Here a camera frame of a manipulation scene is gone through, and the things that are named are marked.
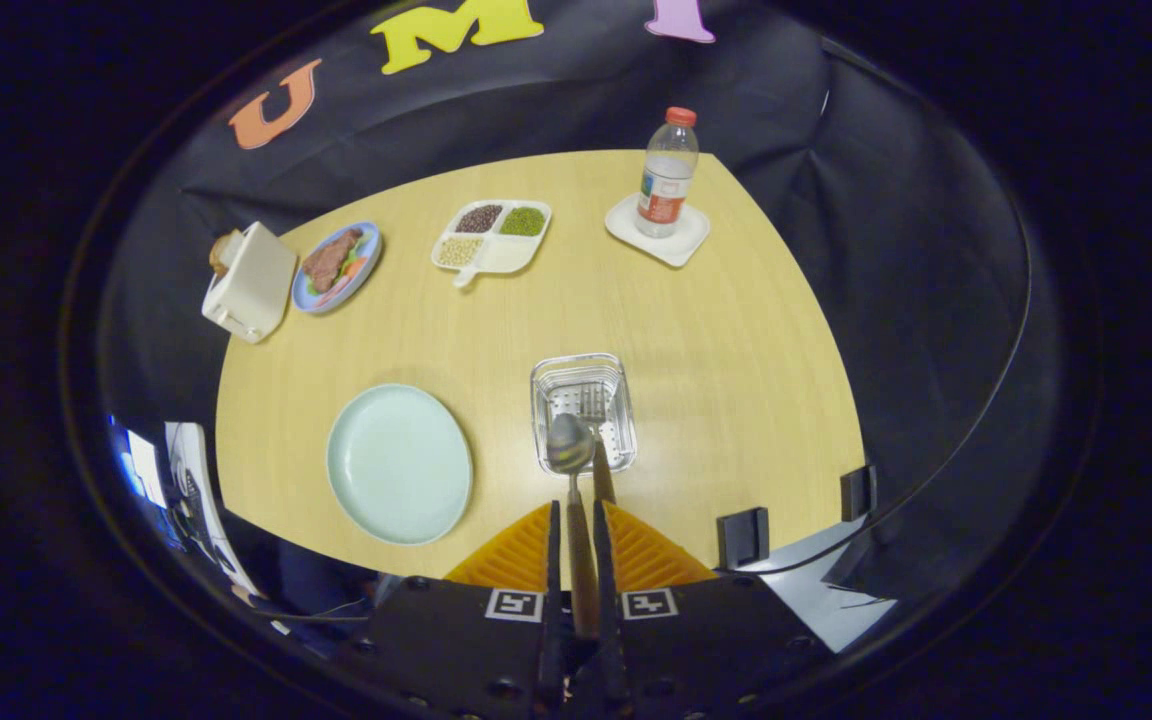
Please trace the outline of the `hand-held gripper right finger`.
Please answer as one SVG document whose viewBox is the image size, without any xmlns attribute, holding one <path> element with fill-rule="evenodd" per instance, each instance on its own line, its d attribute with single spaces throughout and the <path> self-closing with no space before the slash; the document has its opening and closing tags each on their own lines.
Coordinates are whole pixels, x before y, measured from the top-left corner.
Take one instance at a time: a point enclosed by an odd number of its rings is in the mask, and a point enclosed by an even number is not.
<svg viewBox="0 0 1152 720">
<path fill-rule="evenodd" d="M 832 661 L 832 651 L 755 575 L 622 589 L 621 544 L 637 520 L 594 505 L 593 533 L 602 684 L 608 719 L 745 719 L 794 694 Z"/>
</svg>

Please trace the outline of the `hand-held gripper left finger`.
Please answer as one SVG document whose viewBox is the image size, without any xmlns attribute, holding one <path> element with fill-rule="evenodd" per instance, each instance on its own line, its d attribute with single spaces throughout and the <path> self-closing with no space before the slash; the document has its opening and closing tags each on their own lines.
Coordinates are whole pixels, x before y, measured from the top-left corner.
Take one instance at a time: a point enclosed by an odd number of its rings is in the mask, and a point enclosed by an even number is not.
<svg viewBox="0 0 1152 720">
<path fill-rule="evenodd" d="M 563 702 L 561 507 L 544 503 L 449 579 L 406 577 L 335 665 L 415 717 L 550 719 Z"/>
</svg>

